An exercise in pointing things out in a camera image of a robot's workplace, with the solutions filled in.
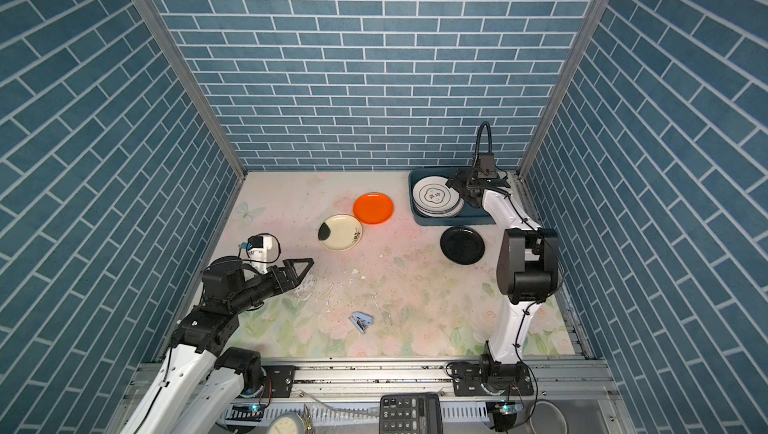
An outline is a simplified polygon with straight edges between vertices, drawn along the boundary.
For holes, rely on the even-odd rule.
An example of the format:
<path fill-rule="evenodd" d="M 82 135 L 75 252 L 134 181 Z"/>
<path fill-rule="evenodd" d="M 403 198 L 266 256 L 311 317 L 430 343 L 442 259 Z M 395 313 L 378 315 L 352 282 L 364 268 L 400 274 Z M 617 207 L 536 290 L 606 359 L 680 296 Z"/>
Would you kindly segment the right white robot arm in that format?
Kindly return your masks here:
<path fill-rule="evenodd" d="M 494 395 L 536 395 L 538 382 L 523 360 L 523 344 L 535 313 L 559 288 L 557 233 L 527 214 L 489 152 L 475 155 L 472 166 L 457 171 L 447 186 L 503 229 L 496 267 L 502 307 L 481 355 L 480 383 Z"/>

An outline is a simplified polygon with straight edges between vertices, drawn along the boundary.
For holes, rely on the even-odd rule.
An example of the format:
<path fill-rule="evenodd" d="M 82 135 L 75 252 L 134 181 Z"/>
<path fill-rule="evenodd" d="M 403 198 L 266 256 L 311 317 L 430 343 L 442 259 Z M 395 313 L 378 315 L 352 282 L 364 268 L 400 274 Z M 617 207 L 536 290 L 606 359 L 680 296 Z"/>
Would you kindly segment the cream plate black brushstroke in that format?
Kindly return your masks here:
<path fill-rule="evenodd" d="M 351 215 L 338 214 L 327 218 L 318 229 L 318 241 L 331 252 L 343 252 L 355 247 L 363 236 L 362 224 Z"/>

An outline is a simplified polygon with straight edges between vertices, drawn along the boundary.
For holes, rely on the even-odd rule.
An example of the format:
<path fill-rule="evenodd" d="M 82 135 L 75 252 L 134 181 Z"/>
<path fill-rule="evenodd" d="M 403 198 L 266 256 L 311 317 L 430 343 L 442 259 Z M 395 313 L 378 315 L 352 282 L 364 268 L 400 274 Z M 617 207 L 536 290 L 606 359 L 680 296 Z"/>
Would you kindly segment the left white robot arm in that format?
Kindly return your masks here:
<path fill-rule="evenodd" d="M 173 332 L 158 373 L 125 423 L 124 433 L 207 433 L 239 397 L 262 412 L 275 388 L 261 355 L 229 347 L 239 315 L 301 285 L 311 258 L 286 259 L 264 274 L 237 256 L 212 262 L 202 273 L 200 304 Z"/>

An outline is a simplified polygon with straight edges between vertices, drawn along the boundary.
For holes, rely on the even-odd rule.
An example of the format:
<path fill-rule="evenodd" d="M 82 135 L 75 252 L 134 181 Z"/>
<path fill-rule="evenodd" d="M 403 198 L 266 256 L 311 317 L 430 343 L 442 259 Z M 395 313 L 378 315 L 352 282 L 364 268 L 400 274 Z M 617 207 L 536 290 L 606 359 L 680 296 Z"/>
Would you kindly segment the white plate hao shi rim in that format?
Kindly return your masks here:
<path fill-rule="evenodd" d="M 431 211 L 429 209 L 422 208 L 418 204 L 415 205 L 416 212 L 427 218 L 453 218 L 457 217 L 464 208 L 465 202 L 459 200 L 451 209 L 443 211 Z"/>

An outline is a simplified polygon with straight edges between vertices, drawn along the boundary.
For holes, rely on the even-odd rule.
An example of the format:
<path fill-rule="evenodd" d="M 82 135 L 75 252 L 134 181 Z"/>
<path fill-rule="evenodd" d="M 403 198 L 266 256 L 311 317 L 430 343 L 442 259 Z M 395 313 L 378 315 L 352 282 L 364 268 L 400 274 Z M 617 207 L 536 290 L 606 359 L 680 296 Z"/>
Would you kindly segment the white plate green cloud motif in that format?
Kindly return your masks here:
<path fill-rule="evenodd" d="M 414 204 L 431 211 L 451 209 L 459 200 L 459 193 L 446 186 L 447 178 L 430 176 L 419 180 L 412 188 Z"/>

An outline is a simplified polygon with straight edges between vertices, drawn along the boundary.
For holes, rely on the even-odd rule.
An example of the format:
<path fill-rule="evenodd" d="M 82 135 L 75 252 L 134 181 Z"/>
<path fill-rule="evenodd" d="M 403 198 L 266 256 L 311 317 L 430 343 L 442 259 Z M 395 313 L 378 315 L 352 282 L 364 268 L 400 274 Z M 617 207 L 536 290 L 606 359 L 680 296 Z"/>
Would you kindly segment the small orange plate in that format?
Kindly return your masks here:
<path fill-rule="evenodd" d="M 367 225 L 382 224 L 394 213 L 394 203 L 385 194 L 371 192 L 360 196 L 353 204 L 353 215 Z"/>

